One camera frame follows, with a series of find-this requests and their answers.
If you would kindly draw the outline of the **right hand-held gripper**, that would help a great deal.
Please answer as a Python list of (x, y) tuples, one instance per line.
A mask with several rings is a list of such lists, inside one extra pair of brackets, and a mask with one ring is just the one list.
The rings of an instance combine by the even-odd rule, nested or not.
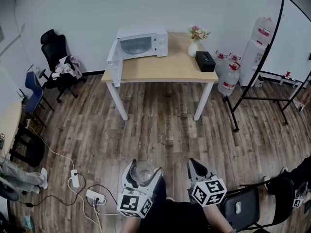
[(191, 204), (207, 207), (221, 203), (227, 193), (223, 179), (216, 178), (215, 176), (212, 177), (214, 173), (211, 168), (198, 159), (188, 159), (187, 169), (190, 181), (193, 181), (193, 179), (204, 179), (203, 181), (195, 182), (188, 189)]

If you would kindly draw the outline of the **clear glass mug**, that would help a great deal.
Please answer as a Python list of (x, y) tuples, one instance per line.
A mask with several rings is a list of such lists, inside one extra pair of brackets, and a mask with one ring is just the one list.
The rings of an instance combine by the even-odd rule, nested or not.
[(141, 185), (152, 178), (154, 169), (154, 165), (149, 161), (135, 161), (130, 167), (130, 175), (137, 185)]

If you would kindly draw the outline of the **white microwave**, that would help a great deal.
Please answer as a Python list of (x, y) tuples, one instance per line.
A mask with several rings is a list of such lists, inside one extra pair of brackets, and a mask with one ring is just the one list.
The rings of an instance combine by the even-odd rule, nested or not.
[(124, 60), (168, 55), (168, 33), (162, 26), (120, 28), (107, 57), (114, 86), (121, 84)]

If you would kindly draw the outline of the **person's left forearm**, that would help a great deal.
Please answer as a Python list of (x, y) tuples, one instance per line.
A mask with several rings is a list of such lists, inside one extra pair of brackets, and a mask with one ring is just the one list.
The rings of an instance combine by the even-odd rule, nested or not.
[(142, 233), (144, 220), (137, 217), (127, 217), (121, 233)]

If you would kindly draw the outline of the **white power strip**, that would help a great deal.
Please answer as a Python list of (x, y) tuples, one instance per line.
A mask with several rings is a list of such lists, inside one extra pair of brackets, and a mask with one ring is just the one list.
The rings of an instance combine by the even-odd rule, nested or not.
[(95, 202), (96, 204), (99, 204), (99, 205), (105, 205), (106, 204), (105, 195), (97, 193), (93, 190), (88, 189), (86, 191), (86, 197), (88, 199), (92, 200), (93, 202)]
[(74, 188), (80, 187), (79, 174), (76, 169), (71, 170), (71, 181)]

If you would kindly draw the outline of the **person's black clothing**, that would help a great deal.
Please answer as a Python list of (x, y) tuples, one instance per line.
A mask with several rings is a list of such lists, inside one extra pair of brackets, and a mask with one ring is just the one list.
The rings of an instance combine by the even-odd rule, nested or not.
[(166, 183), (161, 178), (154, 203), (140, 221), (139, 233), (209, 233), (209, 223), (199, 204), (174, 202), (166, 197)]

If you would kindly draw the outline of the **black folding chair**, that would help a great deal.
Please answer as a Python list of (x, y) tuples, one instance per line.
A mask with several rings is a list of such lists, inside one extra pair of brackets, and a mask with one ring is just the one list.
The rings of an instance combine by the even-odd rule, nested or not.
[[(258, 187), (263, 185), (264, 182), (242, 184), (241, 189), (227, 192), (224, 200), (221, 202), (221, 213), (237, 232), (274, 226), (272, 223), (266, 225), (258, 224), (260, 218)], [(242, 202), (240, 214), (235, 213), (235, 204), (238, 201)]]

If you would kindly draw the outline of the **large clear water jug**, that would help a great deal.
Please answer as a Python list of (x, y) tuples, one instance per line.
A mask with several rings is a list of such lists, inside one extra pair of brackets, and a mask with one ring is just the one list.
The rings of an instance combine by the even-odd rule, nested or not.
[(218, 91), (224, 96), (229, 97), (238, 80), (239, 80), (239, 68), (241, 65), (238, 62), (233, 62), (225, 68), (222, 72), (221, 77), (218, 82)]

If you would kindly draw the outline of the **black tissue box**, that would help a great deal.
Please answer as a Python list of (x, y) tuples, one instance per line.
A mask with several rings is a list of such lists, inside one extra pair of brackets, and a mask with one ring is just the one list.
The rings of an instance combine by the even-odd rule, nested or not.
[(197, 51), (195, 60), (201, 72), (213, 72), (216, 63), (208, 51)]

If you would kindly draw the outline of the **black stool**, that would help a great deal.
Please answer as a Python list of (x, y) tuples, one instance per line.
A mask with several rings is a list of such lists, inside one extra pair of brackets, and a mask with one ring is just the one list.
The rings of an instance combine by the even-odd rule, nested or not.
[[(18, 144), (26, 147), (25, 155), (18, 153)], [(19, 125), (17, 134), (14, 137), (13, 146), (9, 150), (10, 160), (17, 158), (31, 167), (37, 167), (43, 160), (44, 153), (45, 144), (43, 140), (38, 135)]]

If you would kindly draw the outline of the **white rack with red part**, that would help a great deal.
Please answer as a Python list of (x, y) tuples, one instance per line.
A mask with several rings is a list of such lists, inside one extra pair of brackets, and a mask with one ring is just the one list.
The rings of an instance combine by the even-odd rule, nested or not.
[(290, 85), (292, 88), (299, 86), (299, 82), (296, 79), (291, 78), (290, 75), (291, 75), (291, 72), (288, 72), (288, 71), (285, 75), (282, 75), (279, 85), (286, 84), (286, 85)]

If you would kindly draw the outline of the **floral patterned clothes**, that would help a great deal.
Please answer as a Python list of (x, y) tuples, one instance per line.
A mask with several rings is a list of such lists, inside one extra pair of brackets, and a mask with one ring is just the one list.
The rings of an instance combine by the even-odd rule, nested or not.
[(65, 74), (70, 74), (78, 80), (82, 77), (79, 67), (80, 62), (74, 56), (63, 57), (58, 60), (55, 71), (52, 73), (52, 78), (56, 80)]

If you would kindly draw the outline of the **blue chair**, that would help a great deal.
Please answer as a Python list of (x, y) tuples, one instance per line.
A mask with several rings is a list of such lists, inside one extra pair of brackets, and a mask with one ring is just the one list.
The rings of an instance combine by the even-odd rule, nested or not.
[(33, 71), (29, 71), (26, 74), (26, 80), (25, 80), (25, 87), (30, 89), (32, 91), (32, 94), (27, 97), (25, 100), (23, 100), (23, 112), (32, 119), (35, 124), (38, 125), (39, 121), (45, 128), (47, 127), (46, 124), (40, 119), (40, 117), (35, 112), (37, 107), (40, 106), (45, 110), (45, 107), (41, 104), (41, 101), (43, 100), (49, 108), (54, 112), (54, 109), (52, 106), (48, 103), (46, 98), (44, 97), (44, 91), (41, 87), (38, 78), (36, 77), (35, 73)]

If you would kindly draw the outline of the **black router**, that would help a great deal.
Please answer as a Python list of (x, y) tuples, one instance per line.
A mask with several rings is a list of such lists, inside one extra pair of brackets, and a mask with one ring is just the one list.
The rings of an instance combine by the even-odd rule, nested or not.
[(25, 95), (25, 93), (19, 89), (19, 92), (17, 92), (19, 94), (19, 96), (21, 97), (21, 102), (22, 104), (25, 104), (25, 102), (27, 101), (28, 97), (27, 95)]

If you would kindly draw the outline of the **water bottle with red label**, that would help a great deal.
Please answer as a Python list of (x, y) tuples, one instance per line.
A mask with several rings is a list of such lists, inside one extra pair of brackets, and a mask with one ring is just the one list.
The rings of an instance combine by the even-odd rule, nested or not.
[(275, 27), (276, 25), (270, 17), (259, 17), (254, 24), (251, 39), (266, 46), (271, 42)]

